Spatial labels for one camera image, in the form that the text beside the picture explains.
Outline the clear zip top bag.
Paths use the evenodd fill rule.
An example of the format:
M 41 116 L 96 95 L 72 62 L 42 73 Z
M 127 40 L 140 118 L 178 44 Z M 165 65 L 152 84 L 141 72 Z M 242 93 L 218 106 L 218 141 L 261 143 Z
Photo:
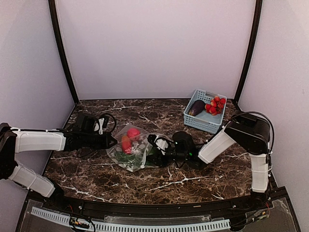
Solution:
M 150 133 L 142 128 L 126 125 L 115 136 L 117 144 L 107 150 L 108 157 L 120 167 L 135 172 L 145 168 L 156 168 L 147 159 L 154 154 L 147 138 Z

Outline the purple fake eggplant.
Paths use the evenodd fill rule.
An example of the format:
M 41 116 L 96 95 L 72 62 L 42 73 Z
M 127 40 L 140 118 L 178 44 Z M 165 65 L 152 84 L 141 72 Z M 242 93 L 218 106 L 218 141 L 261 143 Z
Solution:
M 188 115 L 197 116 L 205 109 L 205 102 L 203 100 L 196 100 L 191 106 Z

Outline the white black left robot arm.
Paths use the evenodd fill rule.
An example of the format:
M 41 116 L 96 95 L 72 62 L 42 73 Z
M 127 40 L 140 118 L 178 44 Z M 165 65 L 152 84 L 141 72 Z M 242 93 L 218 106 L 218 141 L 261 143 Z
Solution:
M 0 177 L 32 190 L 45 198 L 58 211 L 68 207 L 62 188 L 52 180 L 36 173 L 15 160 L 15 155 L 28 151 L 74 151 L 84 147 L 93 150 L 109 149 L 117 144 L 112 131 L 107 131 L 111 114 L 96 118 L 79 113 L 67 129 L 30 130 L 0 125 Z

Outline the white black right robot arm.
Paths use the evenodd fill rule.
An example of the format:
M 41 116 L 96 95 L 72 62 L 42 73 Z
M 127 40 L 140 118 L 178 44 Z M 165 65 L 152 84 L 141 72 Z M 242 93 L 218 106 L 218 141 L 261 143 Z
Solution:
M 274 126 L 270 119 L 260 112 L 236 111 L 219 130 L 203 144 L 196 144 L 190 134 L 178 131 L 172 139 L 150 134 L 147 141 L 152 150 L 146 161 L 157 167 L 165 167 L 171 161 L 188 164 L 200 169 L 213 162 L 233 145 L 246 151 L 251 161 L 253 192 L 246 205 L 256 210 L 265 202 L 269 186 L 271 154 L 274 146 Z

